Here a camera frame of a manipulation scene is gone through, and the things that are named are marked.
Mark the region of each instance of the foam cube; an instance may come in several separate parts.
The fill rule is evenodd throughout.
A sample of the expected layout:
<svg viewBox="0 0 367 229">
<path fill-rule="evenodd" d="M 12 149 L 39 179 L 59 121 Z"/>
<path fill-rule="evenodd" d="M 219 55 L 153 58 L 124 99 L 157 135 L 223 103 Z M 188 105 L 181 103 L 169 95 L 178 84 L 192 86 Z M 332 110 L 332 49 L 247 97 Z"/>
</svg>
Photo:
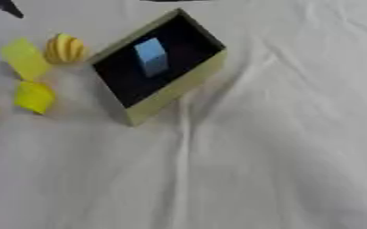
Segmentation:
<svg viewBox="0 0 367 229">
<path fill-rule="evenodd" d="M 26 38 L 15 39 L 3 47 L 1 55 L 25 81 L 34 81 L 51 68 L 40 50 Z"/>
<path fill-rule="evenodd" d="M 41 82 L 22 81 L 15 95 L 14 103 L 43 115 L 55 101 L 54 91 Z"/>
<path fill-rule="evenodd" d="M 152 38 L 135 46 L 141 67 L 147 77 L 153 77 L 168 69 L 166 50 L 157 38 Z"/>
</svg>

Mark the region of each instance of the wrinkled cloth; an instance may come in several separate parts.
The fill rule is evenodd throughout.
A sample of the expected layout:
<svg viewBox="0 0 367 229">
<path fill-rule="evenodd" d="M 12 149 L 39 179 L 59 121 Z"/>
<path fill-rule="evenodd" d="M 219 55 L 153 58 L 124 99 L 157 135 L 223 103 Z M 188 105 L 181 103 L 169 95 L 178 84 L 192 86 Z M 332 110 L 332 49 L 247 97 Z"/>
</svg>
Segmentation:
<svg viewBox="0 0 367 229">
<path fill-rule="evenodd" d="M 182 7 L 222 71 L 137 128 L 84 64 L 53 70 L 44 116 L 0 62 L 0 229 L 367 229 L 367 0 L 15 0 L 0 47 L 55 33 L 92 54 Z"/>
</svg>

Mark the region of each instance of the toy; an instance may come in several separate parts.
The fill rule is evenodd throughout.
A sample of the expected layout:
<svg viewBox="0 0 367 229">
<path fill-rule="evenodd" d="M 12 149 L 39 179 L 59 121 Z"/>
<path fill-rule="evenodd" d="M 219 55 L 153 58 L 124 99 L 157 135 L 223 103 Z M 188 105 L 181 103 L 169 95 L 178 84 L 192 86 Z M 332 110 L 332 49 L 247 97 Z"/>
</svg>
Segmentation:
<svg viewBox="0 0 367 229">
<path fill-rule="evenodd" d="M 87 53 L 79 39 L 60 33 L 47 42 L 45 56 L 51 64 L 72 64 L 82 61 Z"/>
<path fill-rule="evenodd" d="M 15 105 L 43 115 L 54 103 L 55 94 L 46 84 L 22 81 L 16 90 Z"/>
<path fill-rule="evenodd" d="M 153 77 L 168 69 L 166 51 L 157 38 L 152 38 L 135 46 L 141 68 L 147 77 Z"/>
<path fill-rule="evenodd" d="M 51 65 L 26 38 L 19 38 L 1 49 L 1 55 L 26 81 L 34 81 L 48 72 Z"/>
</svg>

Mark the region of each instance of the yellow foam block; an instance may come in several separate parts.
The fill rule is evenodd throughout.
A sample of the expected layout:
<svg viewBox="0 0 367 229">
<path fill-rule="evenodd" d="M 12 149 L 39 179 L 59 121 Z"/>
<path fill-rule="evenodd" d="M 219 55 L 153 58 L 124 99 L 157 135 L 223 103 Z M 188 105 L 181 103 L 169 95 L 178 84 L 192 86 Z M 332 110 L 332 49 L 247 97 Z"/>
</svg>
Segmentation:
<svg viewBox="0 0 367 229">
<path fill-rule="evenodd" d="M 16 90 L 15 105 L 44 114 L 55 101 L 55 93 L 44 83 L 22 81 Z"/>
<path fill-rule="evenodd" d="M 51 68 L 40 50 L 26 38 L 16 39 L 3 47 L 1 56 L 26 81 L 34 81 Z"/>
</svg>

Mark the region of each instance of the yellow object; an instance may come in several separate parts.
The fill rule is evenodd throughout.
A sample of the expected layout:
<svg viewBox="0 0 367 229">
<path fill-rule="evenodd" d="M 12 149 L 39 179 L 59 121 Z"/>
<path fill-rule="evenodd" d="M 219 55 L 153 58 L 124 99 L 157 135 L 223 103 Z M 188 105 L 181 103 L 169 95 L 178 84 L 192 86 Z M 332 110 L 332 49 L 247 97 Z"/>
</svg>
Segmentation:
<svg viewBox="0 0 367 229">
<path fill-rule="evenodd" d="M 3 47 L 1 55 L 26 81 L 34 81 L 51 68 L 40 50 L 26 38 L 16 39 Z"/>
<path fill-rule="evenodd" d="M 54 101 L 53 90 L 44 83 L 22 81 L 16 90 L 15 105 L 42 115 Z"/>
<path fill-rule="evenodd" d="M 72 64 L 82 61 L 88 48 L 79 39 L 59 33 L 47 42 L 46 59 L 51 64 Z"/>
</svg>

